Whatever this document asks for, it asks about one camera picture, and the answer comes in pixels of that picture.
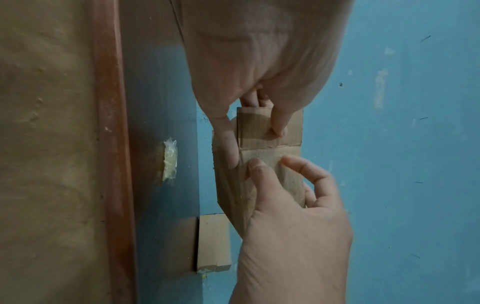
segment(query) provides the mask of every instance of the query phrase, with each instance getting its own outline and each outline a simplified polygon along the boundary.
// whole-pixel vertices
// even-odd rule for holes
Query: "small cardboard piece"
[[[255,186],[248,179],[248,162],[252,158],[258,158],[272,167],[285,190],[301,207],[305,207],[302,176],[280,163],[284,155],[300,156],[303,110],[293,114],[287,126],[288,133],[282,138],[277,137],[271,128],[271,111],[270,108],[237,109],[237,117],[231,121],[240,155],[235,169],[228,168],[225,152],[215,135],[212,139],[218,204],[240,237],[245,233],[257,197]]]
[[[227,271],[232,265],[229,220],[225,214],[200,216],[198,226],[198,273]]]

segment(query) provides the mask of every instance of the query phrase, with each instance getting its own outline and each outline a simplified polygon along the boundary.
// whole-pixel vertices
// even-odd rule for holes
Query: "brown wooden panel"
[[[135,220],[117,0],[92,0],[91,20],[112,302],[135,303]]]

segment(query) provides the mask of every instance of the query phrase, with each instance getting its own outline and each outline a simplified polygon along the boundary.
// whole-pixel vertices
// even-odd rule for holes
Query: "blue wall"
[[[478,0],[357,0],[302,145],[349,210],[349,303],[480,303],[478,83]],[[221,212],[200,109],[197,131],[200,212]],[[227,302],[235,269],[204,278],[204,303]]]

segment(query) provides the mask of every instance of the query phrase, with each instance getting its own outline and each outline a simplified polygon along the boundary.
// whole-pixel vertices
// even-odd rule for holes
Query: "cardboard flap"
[[[236,110],[240,150],[300,146],[304,124],[303,110],[295,112],[288,123],[288,133],[279,138],[270,124],[271,108],[241,107]]]

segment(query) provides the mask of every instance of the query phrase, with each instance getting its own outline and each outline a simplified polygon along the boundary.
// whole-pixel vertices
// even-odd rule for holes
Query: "hand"
[[[353,232],[334,178],[313,163],[282,164],[312,182],[306,209],[258,159],[248,164],[256,206],[238,258],[231,303],[344,303]]]
[[[292,114],[329,78],[353,2],[182,1],[193,92],[230,168],[238,165],[239,149],[229,106],[239,98],[242,106],[273,106],[271,126],[282,136]]]

